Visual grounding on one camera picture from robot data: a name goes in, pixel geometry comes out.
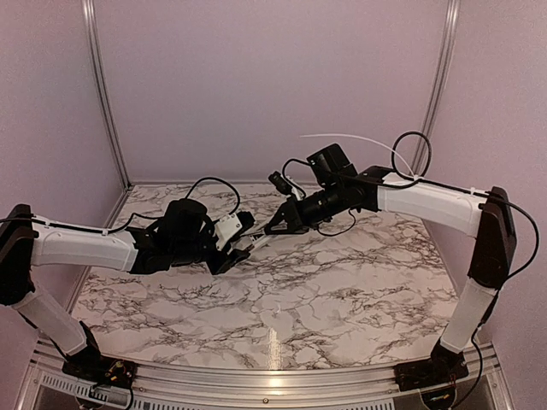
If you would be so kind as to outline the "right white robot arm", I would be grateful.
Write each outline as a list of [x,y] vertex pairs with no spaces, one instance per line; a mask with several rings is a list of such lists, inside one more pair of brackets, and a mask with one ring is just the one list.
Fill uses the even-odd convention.
[[515,225],[505,190],[461,192],[421,181],[410,182],[387,167],[359,173],[333,143],[306,161],[320,190],[304,199],[288,196],[266,224],[268,235],[303,234],[349,210],[386,211],[448,226],[474,238],[468,279],[423,374],[440,383],[456,369],[456,357],[494,306],[509,278],[516,249]]

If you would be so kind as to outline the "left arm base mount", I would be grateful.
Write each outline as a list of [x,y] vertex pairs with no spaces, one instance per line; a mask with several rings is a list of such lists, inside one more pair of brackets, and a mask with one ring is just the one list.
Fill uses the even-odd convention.
[[129,390],[137,371],[137,364],[131,360],[103,355],[91,330],[79,322],[85,334],[85,345],[74,354],[63,355],[62,371],[98,386],[114,386]]

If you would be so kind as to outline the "white remote control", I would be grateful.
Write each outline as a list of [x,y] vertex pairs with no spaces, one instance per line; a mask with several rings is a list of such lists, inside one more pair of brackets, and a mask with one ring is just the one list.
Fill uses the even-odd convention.
[[256,249],[265,246],[272,239],[274,239],[274,236],[266,235],[263,232],[245,234],[232,242],[232,248],[252,253]]

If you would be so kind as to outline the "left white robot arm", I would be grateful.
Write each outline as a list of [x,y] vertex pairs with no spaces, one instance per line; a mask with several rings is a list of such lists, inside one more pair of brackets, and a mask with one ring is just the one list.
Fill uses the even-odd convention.
[[170,202],[146,228],[111,230],[40,220],[19,204],[1,222],[1,303],[47,335],[87,378],[99,380],[109,368],[93,335],[32,281],[32,267],[75,265],[149,275],[203,263],[217,275],[248,258],[248,251],[234,244],[254,223],[246,211],[212,220],[192,199]]

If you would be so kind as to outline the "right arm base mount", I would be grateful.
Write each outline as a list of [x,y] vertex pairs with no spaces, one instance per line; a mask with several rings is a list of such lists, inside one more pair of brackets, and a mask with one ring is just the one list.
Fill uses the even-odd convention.
[[423,360],[400,363],[393,368],[401,391],[454,383],[469,375],[463,352],[454,353],[437,341],[430,356]]

